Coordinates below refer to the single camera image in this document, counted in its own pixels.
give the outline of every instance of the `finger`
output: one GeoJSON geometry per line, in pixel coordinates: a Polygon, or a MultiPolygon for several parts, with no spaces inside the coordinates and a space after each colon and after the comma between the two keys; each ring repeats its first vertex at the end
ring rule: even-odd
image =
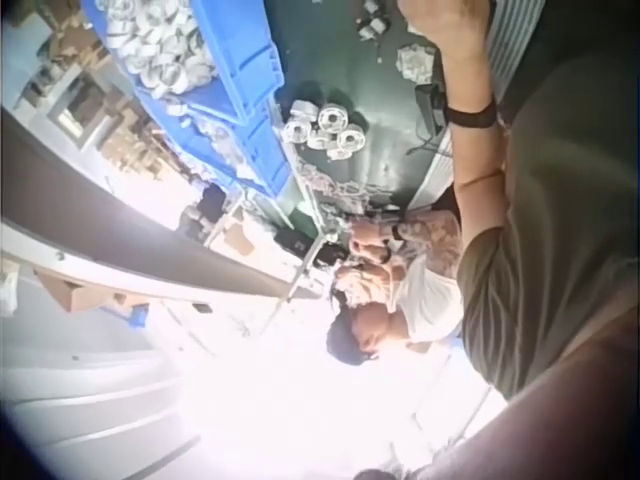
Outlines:
{"type": "Polygon", "coordinates": [[[360,245],[360,242],[358,242],[357,240],[354,240],[353,238],[349,241],[349,249],[353,252],[353,253],[357,253],[360,254],[362,252],[362,245],[360,245]]]}

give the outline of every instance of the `hand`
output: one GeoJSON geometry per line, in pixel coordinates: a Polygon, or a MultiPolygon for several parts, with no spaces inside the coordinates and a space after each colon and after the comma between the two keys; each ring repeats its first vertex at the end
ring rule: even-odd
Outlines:
{"type": "Polygon", "coordinates": [[[351,224],[351,240],[363,245],[383,245],[380,226],[370,220],[357,220],[351,224]]]}
{"type": "Polygon", "coordinates": [[[353,239],[349,242],[349,249],[354,255],[365,258],[375,265],[382,263],[388,255],[387,248],[382,245],[362,245],[353,239]]]}
{"type": "Polygon", "coordinates": [[[449,60],[486,55],[489,0],[399,0],[407,22],[449,60]]]}

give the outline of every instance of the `watch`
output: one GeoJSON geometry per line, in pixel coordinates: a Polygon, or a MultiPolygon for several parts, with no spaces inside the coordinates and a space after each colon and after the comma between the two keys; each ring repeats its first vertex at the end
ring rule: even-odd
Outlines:
{"type": "Polygon", "coordinates": [[[445,110],[447,122],[465,128],[491,128],[498,120],[498,106],[495,99],[480,112],[470,113],[454,110],[447,106],[445,110]]]}

